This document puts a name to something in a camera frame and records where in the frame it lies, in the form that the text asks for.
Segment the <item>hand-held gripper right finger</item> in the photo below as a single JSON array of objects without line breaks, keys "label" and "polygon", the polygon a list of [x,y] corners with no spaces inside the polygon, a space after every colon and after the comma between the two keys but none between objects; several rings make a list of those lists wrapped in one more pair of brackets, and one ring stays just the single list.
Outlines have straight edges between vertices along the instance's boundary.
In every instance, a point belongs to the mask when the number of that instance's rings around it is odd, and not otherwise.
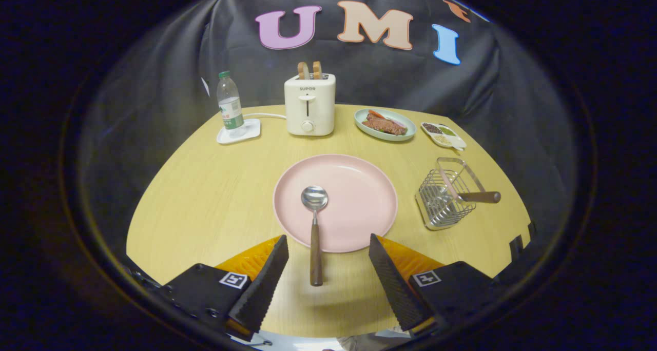
[{"label": "hand-held gripper right finger", "polygon": [[467,262],[442,264],[376,234],[369,258],[397,322],[413,336],[459,327],[501,296],[501,286]]}]

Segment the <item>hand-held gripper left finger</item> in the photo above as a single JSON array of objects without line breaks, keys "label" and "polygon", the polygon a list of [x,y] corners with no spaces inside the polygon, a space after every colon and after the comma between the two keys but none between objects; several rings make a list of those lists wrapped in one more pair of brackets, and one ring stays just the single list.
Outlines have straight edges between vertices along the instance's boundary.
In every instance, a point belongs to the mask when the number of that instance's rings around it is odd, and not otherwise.
[{"label": "hand-held gripper left finger", "polygon": [[214,332],[250,341],[260,331],[288,258],[286,236],[273,237],[219,265],[192,265],[157,288],[157,296]]}]

